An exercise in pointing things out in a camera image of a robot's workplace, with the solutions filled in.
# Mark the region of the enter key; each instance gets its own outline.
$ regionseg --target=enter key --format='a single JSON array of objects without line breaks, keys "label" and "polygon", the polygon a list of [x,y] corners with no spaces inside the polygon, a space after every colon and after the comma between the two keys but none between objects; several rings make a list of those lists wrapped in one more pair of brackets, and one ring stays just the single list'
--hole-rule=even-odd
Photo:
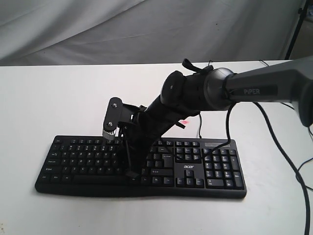
[{"label": "enter key", "polygon": [[162,159],[164,160],[165,168],[173,168],[173,155],[172,154],[162,154]]}]

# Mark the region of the space bar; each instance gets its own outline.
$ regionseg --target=space bar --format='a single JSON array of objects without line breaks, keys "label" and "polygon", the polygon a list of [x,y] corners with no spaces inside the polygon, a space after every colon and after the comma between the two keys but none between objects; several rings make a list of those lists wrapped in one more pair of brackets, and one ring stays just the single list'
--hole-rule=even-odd
[{"label": "space bar", "polygon": [[75,175],[74,184],[105,184],[105,185],[125,185],[126,176],[98,176],[98,175]]}]

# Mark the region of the keyboard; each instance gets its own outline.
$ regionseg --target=keyboard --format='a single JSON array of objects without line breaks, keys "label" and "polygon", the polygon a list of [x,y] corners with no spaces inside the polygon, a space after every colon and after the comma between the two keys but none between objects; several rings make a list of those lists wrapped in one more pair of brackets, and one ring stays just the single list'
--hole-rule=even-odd
[{"label": "keyboard", "polygon": [[35,189],[90,197],[243,198],[246,185],[235,141],[208,154],[225,141],[163,138],[151,147],[141,174],[130,178],[127,157],[118,154],[121,140],[56,136]]}]

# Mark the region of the white tabletop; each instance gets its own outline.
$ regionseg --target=white tabletop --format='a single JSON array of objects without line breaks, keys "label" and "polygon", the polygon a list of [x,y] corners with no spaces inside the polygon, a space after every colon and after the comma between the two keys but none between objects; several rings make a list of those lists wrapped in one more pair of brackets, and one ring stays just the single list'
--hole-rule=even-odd
[{"label": "white tabletop", "polygon": [[[213,65],[234,72],[264,66],[260,62]],[[55,135],[101,135],[111,97],[149,105],[174,70],[190,74],[180,64],[0,67],[0,234],[303,234],[301,187],[260,111],[250,103],[238,104],[230,117],[247,185],[243,200],[83,198],[35,191]],[[310,158],[313,144],[296,113],[281,104],[262,105],[296,166]],[[203,112],[202,136],[226,138],[225,115]],[[199,118],[188,121],[185,130],[173,127],[164,136],[196,137]],[[303,167],[302,175],[307,184],[312,183],[310,166]]]}]

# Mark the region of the gray fabric backdrop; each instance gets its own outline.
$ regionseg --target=gray fabric backdrop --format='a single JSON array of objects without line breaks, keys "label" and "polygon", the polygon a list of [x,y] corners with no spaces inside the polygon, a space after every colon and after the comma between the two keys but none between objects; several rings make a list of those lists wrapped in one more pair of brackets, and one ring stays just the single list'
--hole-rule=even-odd
[{"label": "gray fabric backdrop", "polygon": [[0,1],[0,64],[283,59],[303,2]]}]

